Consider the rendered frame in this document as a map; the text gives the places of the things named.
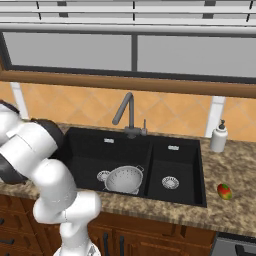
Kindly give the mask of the black double sink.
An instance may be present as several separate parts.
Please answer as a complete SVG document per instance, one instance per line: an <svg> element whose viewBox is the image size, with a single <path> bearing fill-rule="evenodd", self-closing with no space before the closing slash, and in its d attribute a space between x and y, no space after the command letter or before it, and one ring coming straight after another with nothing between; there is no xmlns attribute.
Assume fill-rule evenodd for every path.
<svg viewBox="0 0 256 256"><path fill-rule="evenodd" d="M103 191L99 172L134 166L143 171L139 197L207 205L198 140L154 135L130 139L123 132L72 127L52 157L68 167L79 189Z"/></svg>

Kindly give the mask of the silver metal colander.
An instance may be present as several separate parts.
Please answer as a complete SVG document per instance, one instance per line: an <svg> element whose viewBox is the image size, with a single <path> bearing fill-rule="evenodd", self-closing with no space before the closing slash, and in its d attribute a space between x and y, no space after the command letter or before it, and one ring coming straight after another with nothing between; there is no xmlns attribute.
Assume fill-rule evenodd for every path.
<svg viewBox="0 0 256 256"><path fill-rule="evenodd" d="M98 175L105 189L111 192L137 194L143 181L144 168L137 166L121 166L112 171L102 171Z"/></svg>

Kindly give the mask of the red green mango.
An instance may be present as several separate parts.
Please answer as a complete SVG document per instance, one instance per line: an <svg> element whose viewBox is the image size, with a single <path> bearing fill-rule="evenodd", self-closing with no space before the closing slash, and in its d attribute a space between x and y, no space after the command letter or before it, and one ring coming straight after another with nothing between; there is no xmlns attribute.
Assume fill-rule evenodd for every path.
<svg viewBox="0 0 256 256"><path fill-rule="evenodd" d="M226 184L219 184L217 187L218 195L224 200L230 200L232 198L232 191Z"/></svg>

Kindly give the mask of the brown wooden window sill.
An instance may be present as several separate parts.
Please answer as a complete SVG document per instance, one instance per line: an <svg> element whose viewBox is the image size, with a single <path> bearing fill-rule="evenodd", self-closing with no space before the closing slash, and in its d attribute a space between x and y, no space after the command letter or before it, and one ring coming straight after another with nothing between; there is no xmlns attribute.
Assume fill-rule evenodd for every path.
<svg viewBox="0 0 256 256"><path fill-rule="evenodd" d="M256 99L256 84L0 71L0 81Z"/></svg>

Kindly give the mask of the grey framed window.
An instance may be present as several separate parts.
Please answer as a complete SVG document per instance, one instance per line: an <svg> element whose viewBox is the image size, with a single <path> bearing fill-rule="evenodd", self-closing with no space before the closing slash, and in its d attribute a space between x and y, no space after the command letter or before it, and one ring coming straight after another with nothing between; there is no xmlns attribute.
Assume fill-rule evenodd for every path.
<svg viewBox="0 0 256 256"><path fill-rule="evenodd" d="M256 38L0 32L18 71L256 83Z"/></svg>

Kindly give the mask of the white soap dispenser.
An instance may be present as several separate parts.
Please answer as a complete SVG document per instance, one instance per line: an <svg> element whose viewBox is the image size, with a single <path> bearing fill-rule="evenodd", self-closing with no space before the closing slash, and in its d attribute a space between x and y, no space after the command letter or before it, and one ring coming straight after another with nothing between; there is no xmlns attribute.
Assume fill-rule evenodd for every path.
<svg viewBox="0 0 256 256"><path fill-rule="evenodd" d="M210 149L217 153L223 152L227 137L228 131L225 126L225 121L221 119L220 124L212 132L212 137L210 140Z"/></svg>

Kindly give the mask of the white window blinds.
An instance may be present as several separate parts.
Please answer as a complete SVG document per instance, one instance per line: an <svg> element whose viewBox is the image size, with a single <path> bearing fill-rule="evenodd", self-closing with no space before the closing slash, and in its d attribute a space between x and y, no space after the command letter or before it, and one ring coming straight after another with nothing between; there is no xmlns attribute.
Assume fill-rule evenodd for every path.
<svg viewBox="0 0 256 256"><path fill-rule="evenodd" d="M256 34L244 0L0 0L0 29Z"/></svg>

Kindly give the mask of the brown wooden drawer front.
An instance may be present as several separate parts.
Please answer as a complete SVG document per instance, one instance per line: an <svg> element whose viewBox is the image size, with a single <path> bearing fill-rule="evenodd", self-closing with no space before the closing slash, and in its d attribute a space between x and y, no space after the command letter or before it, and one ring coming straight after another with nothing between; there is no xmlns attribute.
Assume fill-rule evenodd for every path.
<svg viewBox="0 0 256 256"><path fill-rule="evenodd" d="M47 249L40 241L38 236L34 233L26 233L24 231L19 231L15 228L6 227L7 222L0 225L0 240L14 239L14 244L2 244L9 246L13 249L21 249L22 251L27 251L31 253L41 253L44 256L52 256L53 253L50 249Z"/></svg>
<svg viewBox="0 0 256 256"><path fill-rule="evenodd" d="M26 233L35 233L35 220L32 215L34 200L8 195L0 195L0 218L8 228Z"/></svg>

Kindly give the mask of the grey dishwasher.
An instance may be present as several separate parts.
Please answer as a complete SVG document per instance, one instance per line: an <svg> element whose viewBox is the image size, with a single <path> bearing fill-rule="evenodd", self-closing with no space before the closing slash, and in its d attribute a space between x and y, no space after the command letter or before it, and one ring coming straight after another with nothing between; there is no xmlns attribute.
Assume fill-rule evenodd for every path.
<svg viewBox="0 0 256 256"><path fill-rule="evenodd" d="M256 238L218 232L209 256L256 256Z"/></svg>

